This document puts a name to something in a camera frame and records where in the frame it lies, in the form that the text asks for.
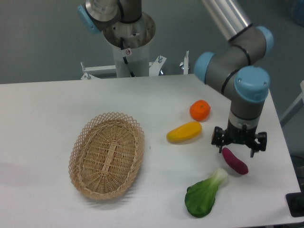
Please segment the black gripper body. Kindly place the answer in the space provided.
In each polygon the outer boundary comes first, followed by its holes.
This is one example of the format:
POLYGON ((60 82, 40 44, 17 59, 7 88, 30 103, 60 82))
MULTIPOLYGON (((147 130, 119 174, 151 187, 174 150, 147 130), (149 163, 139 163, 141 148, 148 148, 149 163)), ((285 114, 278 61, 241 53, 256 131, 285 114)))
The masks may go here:
POLYGON ((246 125, 242 125, 238 128, 234 126, 231 121, 228 121, 228 126, 224 135, 224 144, 254 145, 256 140, 256 129, 257 126, 248 129, 246 125))

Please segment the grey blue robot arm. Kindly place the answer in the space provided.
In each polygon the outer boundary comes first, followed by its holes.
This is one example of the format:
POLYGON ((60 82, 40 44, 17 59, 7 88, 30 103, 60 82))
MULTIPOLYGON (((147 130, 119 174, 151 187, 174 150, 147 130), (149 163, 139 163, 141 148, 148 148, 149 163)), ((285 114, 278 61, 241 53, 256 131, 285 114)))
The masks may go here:
MULTIPOLYGON (((251 154, 266 149, 267 134, 257 125, 268 96, 270 77, 254 64, 274 45, 272 33, 252 25, 235 0, 205 0, 203 5, 230 47, 217 56, 205 52, 194 65, 195 76, 231 101, 228 126, 216 127, 211 143, 223 151, 231 143, 244 144, 251 154)), ((77 12, 87 29, 103 33, 112 45, 118 77, 148 76, 149 43, 155 35, 153 19, 139 0, 87 0, 77 12)))

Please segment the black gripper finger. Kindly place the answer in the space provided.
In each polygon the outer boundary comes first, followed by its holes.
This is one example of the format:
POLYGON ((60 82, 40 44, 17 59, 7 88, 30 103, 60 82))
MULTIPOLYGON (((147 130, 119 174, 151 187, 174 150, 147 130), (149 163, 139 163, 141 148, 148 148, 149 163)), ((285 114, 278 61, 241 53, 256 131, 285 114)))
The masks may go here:
POLYGON ((267 133, 266 132, 260 132, 255 133, 250 136, 249 142, 248 142, 248 148, 251 149, 250 151, 250 157, 253 158, 255 153, 259 151, 265 151, 267 145, 267 133))
POLYGON ((211 144, 215 145, 218 148, 219 153, 222 153, 223 146, 229 144, 227 131, 216 126, 212 134, 211 144))

